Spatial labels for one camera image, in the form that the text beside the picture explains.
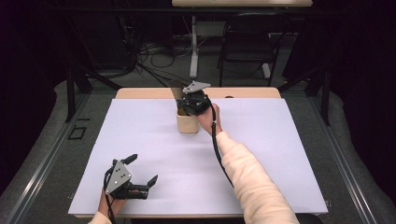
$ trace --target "chair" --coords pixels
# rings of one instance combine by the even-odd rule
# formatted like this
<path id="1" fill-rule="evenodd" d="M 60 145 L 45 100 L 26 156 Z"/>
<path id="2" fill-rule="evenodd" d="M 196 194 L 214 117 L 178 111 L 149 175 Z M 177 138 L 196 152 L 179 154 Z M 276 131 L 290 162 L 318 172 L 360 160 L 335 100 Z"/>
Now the chair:
<path id="1" fill-rule="evenodd" d="M 244 12 L 231 16 L 224 25 L 218 62 L 219 86 L 222 86 L 224 62 L 257 63 L 258 69 L 270 63 L 267 86 L 271 86 L 281 40 L 290 27 L 289 18 L 282 14 Z"/>

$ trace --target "table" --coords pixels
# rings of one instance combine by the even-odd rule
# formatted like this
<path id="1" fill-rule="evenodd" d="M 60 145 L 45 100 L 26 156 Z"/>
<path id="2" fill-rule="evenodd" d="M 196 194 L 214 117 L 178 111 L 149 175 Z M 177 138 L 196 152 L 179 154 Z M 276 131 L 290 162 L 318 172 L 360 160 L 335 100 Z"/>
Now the table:
<path id="1" fill-rule="evenodd" d="M 311 0 L 173 0 L 174 7 L 311 7 Z M 196 17 L 192 16 L 192 55 L 190 78 L 197 78 L 198 73 L 198 48 L 197 48 L 197 23 Z M 267 76 L 268 65 L 263 68 Z"/>
<path id="2" fill-rule="evenodd" d="M 296 213 L 328 212 L 289 109 L 276 88 L 207 88 L 205 93 L 219 104 L 223 128 L 244 140 Z M 219 167 L 210 136 L 203 130 L 179 133 L 176 110 L 168 88 L 119 90 L 69 214 L 93 216 L 99 186 L 112 160 L 136 153 L 138 159 L 127 166 L 131 181 L 145 184 L 155 175 L 158 181 L 147 200 L 128 201 L 119 217 L 241 217 L 242 209 Z M 257 127 L 259 132 L 251 131 Z"/>

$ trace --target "black cable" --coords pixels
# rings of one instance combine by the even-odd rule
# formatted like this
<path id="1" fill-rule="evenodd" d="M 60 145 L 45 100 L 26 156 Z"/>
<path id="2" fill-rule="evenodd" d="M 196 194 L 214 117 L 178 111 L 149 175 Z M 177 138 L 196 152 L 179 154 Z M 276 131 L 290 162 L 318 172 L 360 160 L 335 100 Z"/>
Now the black cable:
<path id="1" fill-rule="evenodd" d="M 186 85 L 186 86 L 188 86 L 187 83 L 191 82 L 190 80 L 188 80 L 188 79 L 186 79 L 186 78 L 178 77 L 177 75 L 175 75 L 175 74 L 173 74 L 173 73 L 170 73 L 170 72 L 161 71 L 161 70 L 158 70 L 158 69 L 155 69 L 155 68 L 150 68 L 150 67 L 147 67 L 147 66 L 146 66 L 146 68 L 149 69 L 149 70 L 151 70 L 151 71 L 162 72 L 162 73 L 168 74 L 168 75 L 170 75 L 170 76 L 172 76 L 172 77 L 176 77 L 176 78 L 178 78 L 178 79 L 181 79 L 181 80 L 183 80 L 183 81 L 186 81 L 186 83 L 183 83 L 183 84 Z"/>
<path id="2" fill-rule="evenodd" d="M 103 188 L 104 191 L 106 192 L 107 189 L 107 185 L 108 185 L 108 181 L 110 180 L 111 177 L 111 173 L 113 172 L 113 167 L 111 167 L 110 169 L 108 169 L 105 173 L 105 179 L 104 179 L 104 183 L 103 183 Z M 106 198 L 106 203 L 107 203 L 107 207 L 108 207 L 108 219 L 110 219 L 112 224 L 117 224 L 114 213 L 113 213 L 113 209 L 111 208 L 111 202 L 110 199 L 108 198 L 108 195 L 105 194 L 105 198 Z"/>
<path id="3" fill-rule="evenodd" d="M 147 66 L 143 65 L 142 63 L 138 63 L 137 65 L 140 66 L 142 68 L 142 70 L 147 71 L 150 75 L 152 75 L 154 78 L 156 78 L 164 87 L 169 87 L 169 85 L 167 83 L 169 83 L 170 81 L 174 80 L 173 78 L 164 77 L 164 76 L 161 76 L 160 74 L 155 72 L 155 71 L 158 71 L 158 72 L 164 72 L 164 71 L 160 71 L 160 70 L 157 70 L 157 69 L 154 69 L 154 68 L 147 67 Z M 177 77 L 178 79 L 181 79 L 181 80 L 184 80 L 184 81 L 188 82 L 188 80 L 186 80 L 184 78 L 181 78 L 181 77 L 178 77 L 178 76 L 176 76 L 176 75 L 174 75 L 172 73 L 168 73 L 168 72 L 164 72 L 164 73 L 169 74 L 171 76 Z"/>
<path id="4" fill-rule="evenodd" d="M 148 44 L 142 44 L 142 46 L 140 47 L 140 49 L 139 49 L 139 56 L 140 56 L 140 62 L 141 63 L 143 63 L 143 62 L 145 62 L 147 59 L 148 59 L 148 57 L 149 57 L 149 47 L 148 47 Z"/>
<path id="5" fill-rule="evenodd" d="M 233 186 L 233 181 L 231 181 L 230 177 L 228 177 L 227 173 L 225 172 L 224 166 L 221 163 L 221 156 L 219 153 L 219 148 L 218 148 L 218 141 L 216 139 L 216 111 L 215 107 L 213 107 L 212 103 L 210 102 L 209 99 L 207 99 L 210 103 L 210 107 L 212 108 L 212 115 L 213 115 L 213 122 L 212 122 L 212 141 L 213 141 L 213 148 L 215 149 L 216 157 L 218 158 L 218 162 L 220 164 L 220 167 L 222 171 L 224 172 L 225 176 L 227 176 L 228 181 L 230 181 L 231 186 Z"/>
<path id="6" fill-rule="evenodd" d="M 102 74 L 101 76 L 105 77 L 107 79 L 112 79 L 112 78 L 116 78 L 116 77 L 124 77 L 124 76 L 130 74 L 132 71 L 134 71 L 134 67 L 127 67 L 116 74 L 112 74 L 112 75 L 103 75 Z"/>
<path id="7" fill-rule="evenodd" d="M 175 58 L 176 58 L 176 56 L 173 54 L 173 52 L 171 52 L 172 61 L 171 61 L 169 64 L 166 64 L 166 65 L 156 65 L 156 64 L 154 64 L 154 61 L 153 61 L 154 55 L 155 55 L 155 54 L 151 54 L 150 62 L 151 62 L 151 64 L 152 64 L 154 67 L 157 67 L 157 68 L 166 68 L 166 67 L 171 66 L 171 65 L 175 62 Z"/>

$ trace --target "wire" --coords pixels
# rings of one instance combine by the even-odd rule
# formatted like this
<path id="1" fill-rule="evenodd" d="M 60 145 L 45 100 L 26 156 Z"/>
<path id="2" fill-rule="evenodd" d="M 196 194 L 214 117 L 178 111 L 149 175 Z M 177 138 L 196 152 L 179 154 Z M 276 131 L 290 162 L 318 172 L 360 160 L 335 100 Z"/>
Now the wire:
<path id="1" fill-rule="evenodd" d="M 174 80 L 174 78 L 162 76 L 162 75 L 158 74 L 157 72 L 162 72 L 162 73 L 168 74 L 168 75 L 170 75 L 170 76 L 172 76 L 172 77 L 176 77 L 177 79 L 182 80 L 181 82 L 182 82 L 183 84 L 185 84 L 185 85 L 188 85 L 187 83 L 190 82 L 189 80 L 187 80 L 187 79 L 185 79 L 185 78 L 182 78 L 182 77 L 178 77 L 178 76 L 176 76 L 175 74 L 172 74 L 172 73 L 169 73 L 169 72 L 165 72 L 165 71 L 160 71 L 160 70 L 157 70 L 157 69 L 155 69 L 155 68 L 150 68 L 150 67 L 147 67 L 147 66 L 143 65 L 142 63 L 138 63 L 137 66 L 141 67 L 142 70 L 145 70 L 145 71 L 148 72 L 150 75 L 152 75 L 152 76 L 153 76 L 155 79 L 157 79 L 164 87 L 169 87 L 169 82 L 172 81 L 172 80 Z"/>
<path id="2" fill-rule="evenodd" d="M 225 176 L 227 176 L 228 181 L 230 182 L 231 186 L 233 186 L 233 181 L 231 181 L 230 177 L 228 177 L 227 173 L 225 172 L 224 166 L 221 163 L 221 156 L 219 153 L 219 148 L 218 148 L 218 141 L 216 139 L 216 111 L 215 107 L 213 107 L 212 103 L 210 102 L 209 98 L 207 98 L 209 101 L 210 107 L 212 109 L 212 115 L 213 115 L 213 122 L 212 122 L 212 141 L 213 141 L 213 148 L 215 149 L 215 154 L 216 157 L 218 158 L 218 162 L 220 164 L 220 167 L 222 171 L 224 172 Z"/>
<path id="3" fill-rule="evenodd" d="M 198 44 L 197 47 L 200 47 L 202 44 L 204 44 L 206 40 L 207 40 L 207 37 L 205 37 L 205 39 L 200 44 Z"/>
<path id="4" fill-rule="evenodd" d="M 113 169 L 114 169 L 114 167 L 112 166 L 105 173 L 105 179 L 104 179 L 104 183 L 103 183 L 104 190 L 107 189 L 107 185 L 108 185 L 108 182 L 110 180 L 111 173 L 113 172 Z M 107 207 L 108 207 L 108 211 L 107 211 L 108 212 L 108 219 L 110 219 L 112 224 L 117 224 L 115 216 L 114 216 L 114 213 L 113 213 L 113 209 L 111 208 L 111 204 L 113 204 L 113 203 L 110 202 L 110 199 L 108 198 L 108 194 L 105 194 L 105 198 L 106 198 L 106 203 L 107 203 Z"/>
<path id="5" fill-rule="evenodd" d="M 155 43 L 154 44 L 142 44 L 142 46 L 140 47 L 140 50 L 138 52 L 138 55 L 140 56 L 140 59 L 141 59 L 140 62 L 145 62 L 148 59 L 148 57 L 149 57 L 149 45 L 156 46 Z"/>
<path id="6" fill-rule="evenodd" d="M 169 64 L 167 64 L 167 65 L 162 65 L 162 66 L 159 66 L 159 65 L 156 65 L 156 64 L 154 64 L 154 61 L 153 61 L 153 59 L 154 59 L 154 55 L 155 54 L 152 54 L 151 55 L 151 59 L 150 59 L 150 62 L 151 62 L 151 64 L 154 66 L 154 67 L 157 67 L 157 68 L 165 68 L 165 67 L 169 67 L 170 65 L 172 65 L 173 63 L 174 63 L 174 61 L 175 61 L 175 55 L 172 53 L 172 61 L 169 63 Z"/>
<path id="7" fill-rule="evenodd" d="M 189 35 L 190 35 L 191 31 L 190 31 L 189 25 L 186 23 L 186 19 L 184 17 L 182 17 L 182 18 L 183 18 L 184 24 L 186 25 L 187 31 L 189 32 Z"/>

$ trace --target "cup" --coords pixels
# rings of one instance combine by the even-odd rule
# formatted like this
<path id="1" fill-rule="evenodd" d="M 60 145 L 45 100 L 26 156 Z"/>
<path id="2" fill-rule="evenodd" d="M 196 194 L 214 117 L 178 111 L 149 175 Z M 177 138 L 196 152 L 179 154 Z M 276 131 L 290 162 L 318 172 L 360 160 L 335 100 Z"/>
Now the cup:
<path id="1" fill-rule="evenodd" d="M 195 116 L 187 115 L 183 109 L 177 110 L 177 127 L 180 133 L 198 133 L 199 121 Z"/>

